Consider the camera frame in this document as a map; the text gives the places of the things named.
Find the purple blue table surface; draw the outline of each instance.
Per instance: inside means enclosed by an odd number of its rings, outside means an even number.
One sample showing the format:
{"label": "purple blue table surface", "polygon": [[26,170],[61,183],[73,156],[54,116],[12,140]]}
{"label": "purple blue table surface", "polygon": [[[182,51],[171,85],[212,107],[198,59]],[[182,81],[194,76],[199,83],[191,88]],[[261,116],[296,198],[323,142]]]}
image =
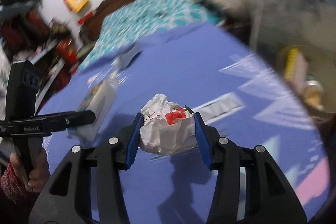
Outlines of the purple blue table surface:
{"label": "purple blue table surface", "polygon": [[[210,23],[159,31],[136,43],[142,52],[123,72],[116,100],[96,140],[85,146],[116,136],[157,93],[190,108],[231,93],[242,107],[210,121],[210,125],[239,146],[264,145],[290,181],[308,220],[319,210],[329,193],[329,164],[319,133],[300,102],[267,64]],[[89,84],[111,68],[121,50],[74,75],[40,114],[75,110]],[[66,131],[44,140],[51,173],[79,143],[77,138],[67,138]],[[130,222],[205,223],[216,176],[202,163],[198,149],[174,156],[139,149],[131,169],[120,171]],[[92,193],[93,218],[97,219],[94,185]]]}

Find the teal and white cloth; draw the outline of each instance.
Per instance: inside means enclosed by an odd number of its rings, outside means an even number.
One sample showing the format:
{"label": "teal and white cloth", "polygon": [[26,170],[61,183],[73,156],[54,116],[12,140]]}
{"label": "teal and white cloth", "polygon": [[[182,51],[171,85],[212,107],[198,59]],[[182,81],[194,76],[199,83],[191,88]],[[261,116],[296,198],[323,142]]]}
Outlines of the teal and white cloth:
{"label": "teal and white cloth", "polygon": [[191,0],[136,0],[105,17],[100,37],[78,71],[141,36],[198,21],[217,24],[220,18]]}

